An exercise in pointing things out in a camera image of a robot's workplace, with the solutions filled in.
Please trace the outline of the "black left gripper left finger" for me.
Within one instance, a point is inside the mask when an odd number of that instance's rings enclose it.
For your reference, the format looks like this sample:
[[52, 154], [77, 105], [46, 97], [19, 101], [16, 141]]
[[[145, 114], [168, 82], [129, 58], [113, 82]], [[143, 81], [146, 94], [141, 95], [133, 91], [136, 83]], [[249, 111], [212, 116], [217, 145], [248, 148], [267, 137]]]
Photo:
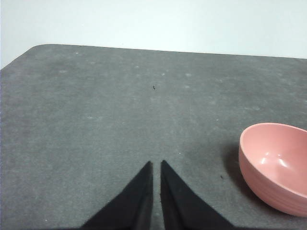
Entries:
[[127, 186], [86, 221], [83, 230], [148, 230], [153, 209], [153, 164], [147, 162]]

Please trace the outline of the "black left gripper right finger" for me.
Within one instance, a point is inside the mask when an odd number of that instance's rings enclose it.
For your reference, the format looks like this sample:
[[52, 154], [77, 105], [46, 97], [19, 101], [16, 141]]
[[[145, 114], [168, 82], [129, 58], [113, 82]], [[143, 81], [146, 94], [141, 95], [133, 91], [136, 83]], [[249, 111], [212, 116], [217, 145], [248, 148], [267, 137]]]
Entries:
[[161, 162], [160, 180], [160, 197], [166, 230], [233, 230], [235, 228], [197, 196], [165, 160]]

